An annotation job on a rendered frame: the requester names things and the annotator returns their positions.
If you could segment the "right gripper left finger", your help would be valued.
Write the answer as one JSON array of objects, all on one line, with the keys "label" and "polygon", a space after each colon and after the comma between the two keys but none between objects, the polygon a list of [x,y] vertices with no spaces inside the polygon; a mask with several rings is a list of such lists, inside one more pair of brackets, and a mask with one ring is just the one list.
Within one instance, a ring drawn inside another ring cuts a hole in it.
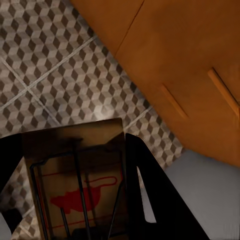
[{"label": "right gripper left finger", "polygon": [[0,193],[23,156],[21,133],[0,138]]}]

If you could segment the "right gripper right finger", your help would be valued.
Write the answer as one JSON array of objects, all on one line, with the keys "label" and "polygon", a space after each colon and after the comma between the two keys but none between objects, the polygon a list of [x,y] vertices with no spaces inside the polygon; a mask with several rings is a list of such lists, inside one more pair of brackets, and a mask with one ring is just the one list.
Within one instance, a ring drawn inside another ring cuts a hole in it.
[{"label": "right gripper right finger", "polygon": [[[125,135],[129,240],[210,240],[145,142]],[[156,223],[145,220],[139,168]]]}]

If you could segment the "mousetrap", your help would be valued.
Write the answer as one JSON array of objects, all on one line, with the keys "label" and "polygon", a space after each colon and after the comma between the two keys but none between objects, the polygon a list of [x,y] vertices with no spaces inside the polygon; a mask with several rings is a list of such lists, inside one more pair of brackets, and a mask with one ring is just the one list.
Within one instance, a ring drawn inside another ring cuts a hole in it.
[{"label": "mousetrap", "polygon": [[129,240],[121,117],[21,133],[41,240]]}]

